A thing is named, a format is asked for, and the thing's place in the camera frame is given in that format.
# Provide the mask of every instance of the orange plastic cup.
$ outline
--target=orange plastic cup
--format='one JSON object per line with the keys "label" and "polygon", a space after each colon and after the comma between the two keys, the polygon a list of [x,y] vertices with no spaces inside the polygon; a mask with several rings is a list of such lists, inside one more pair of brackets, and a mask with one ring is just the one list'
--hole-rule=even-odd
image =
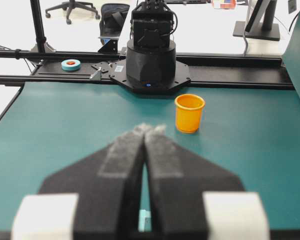
{"label": "orange plastic cup", "polygon": [[176,128],[182,133],[195,133],[200,126],[202,109],[206,105],[205,100],[194,94],[183,94],[178,96],[174,103]]}

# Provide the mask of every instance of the teal table surface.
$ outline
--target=teal table surface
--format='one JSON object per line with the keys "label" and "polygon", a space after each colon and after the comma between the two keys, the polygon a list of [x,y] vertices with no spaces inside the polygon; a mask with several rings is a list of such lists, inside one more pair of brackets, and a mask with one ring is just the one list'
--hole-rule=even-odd
{"label": "teal table surface", "polygon": [[[189,87],[177,94],[183,93],[206,100],[195,134],[175,128],[176,95],[140,96],[117,85],[26,83],[0,122],[0,231],[11,229],[22,198],[35,194],[47,175],[141,123],[165,124],[175,142],[238,174],[247,191],[259,192],[271,229],[300,229],[297,93]],[[141,208],[149,210],[147,192],[144,184]]]}

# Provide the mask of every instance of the black cable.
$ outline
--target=black cable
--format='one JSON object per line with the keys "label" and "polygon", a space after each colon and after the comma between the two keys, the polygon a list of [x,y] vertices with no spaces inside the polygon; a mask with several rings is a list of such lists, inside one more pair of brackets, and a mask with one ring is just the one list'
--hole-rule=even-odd
{"label": "black cable", "polygon": [[4,49],[12,50],[11,48],[8,48],[8,47],[6,47],[6,46],[1,46],[1,45],[0,45],[0,47],[1,47],[1,48],[4,48]]}
{"label": "black cable", "polygon": [[284,25],[283,22],[280,21],[280,19],[277,18],[276,16],[274,16],[274,18],[275,18],[279,23],[281,23],[281,25],[284,27],[284,29],[286,30],[286,32],[288,33],[288,35],[290,35],[290,31],[288,30],[288,28],[286,27],[286,25]]}
{"label": "black cable", "polygon": [[[8,49],[8,50],[12,50],[11,48],[9,48],[9,47],[6,47],[6,46],[1,46],[0,45],[0,48],[3,48],[3,49]],[[25,59],[25,58],[23,58],[23,60],[24,60],[24,62],[25,62],[25,64],[27,65],[27,67],[28,67],[28,69],[29,69],[29,71],[30,71],[30,73],[32,73],[32,70],[31,70],[31,68],[30,68],[30,66],[29,66],[29,64],[28,64],[28,62],[27,62],[27,60]]]}
{"label": "black cable", "polygon": [[243,57],[245,57],[247,55],[247,52],[248,52],[248,48],[249,48],[249,43],[247,41],[247,38],[246,38],[246,32],[243,30],[243,40],[244,40],[244,43],[245,43],[245,48],[244,48],[244,52],[243,52]]}
{"label": "black cable", "polygon": [[177,30],[178,17],[177,17],[177,14],[174,11],[171,11],[171,12],[173,13],[173,15],[175,17],[175,28],[171,32],[161,35],[161,37],[170,36],[171,34],[173,34]]}
{"label": "black cable", "polygon": [[164,7],[167,9],[167,10],[170,10],[171,11],[171,9],[168,7],[168,5],[167,4],[165,4],[165,2],[163,2],[164,3]]}
{"label": "black cable", "polygon": [[29,69],[30,73],[32,73],[32,70],[31,70],[31,68],[29,67],[29,64],[28,64],[28,62],[26,61],[26,59],[24,58],[23,60],[24,60],[25,64],[28,66],[28,69]]}
{"label": "black cable", "polygon": [[293,18],[293,20],[292,20],[292,22],[291,22],[291,25],[290,25],[290,27],[289,27],[289,33],[291,32],[291,28],[292,28],[292,26],[293,26],[295,20],[296,20],[297,17],[299,16],[299,13],[300,13],[300,12],[298,12],[298,13],[294,16],[294,18]]}

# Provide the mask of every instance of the small metal bracket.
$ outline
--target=small metal bracket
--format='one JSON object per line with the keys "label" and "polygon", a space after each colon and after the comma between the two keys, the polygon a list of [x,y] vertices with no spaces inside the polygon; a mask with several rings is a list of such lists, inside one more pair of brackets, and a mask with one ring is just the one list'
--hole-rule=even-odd
{"label": "small metal bracket", "polygon": [[102,79],[102,70],[101,67],[94,74],[91,74],[90,80],[101,81]]}
{"label": "small metal bracket", "polygon": [[[44,50],[46,53],[55,53],[57,50],[55,50],[49,43],[44,43]],[[38,52],[38,45],[35,44],[34,47],[30,50],[32,53]]]}
{"label": "small metal bracket", "polygon": [[116,54],[118,52],[118,40],[111,39],[105,45],[103,45],[98,53],[100,54]]}
{"label": "small metal bracket", "polygon": [[[55,50],[49,43],[45,42],[44,43],[44,50],[46,53],[55,53],[57,52],[57,50]],[[31,53],[37,53],[38,52],[38,45],[35,44],[34,47],[30,50]],[[28,60],[35,64],[35,65],[42,65],[43,64],[43,60],[42,59],[32,59],[32,58],[28,58]]]}

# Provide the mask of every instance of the tape roll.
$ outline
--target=tape roll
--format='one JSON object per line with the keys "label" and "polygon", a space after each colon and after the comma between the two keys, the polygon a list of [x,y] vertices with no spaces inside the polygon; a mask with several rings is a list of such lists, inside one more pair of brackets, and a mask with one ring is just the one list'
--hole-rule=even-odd
{"label": "tape roll", "polygon": [[80,69],[81,62],[76,59],[67,59],[61,63],[61,68],[65,71],[75,71]]}

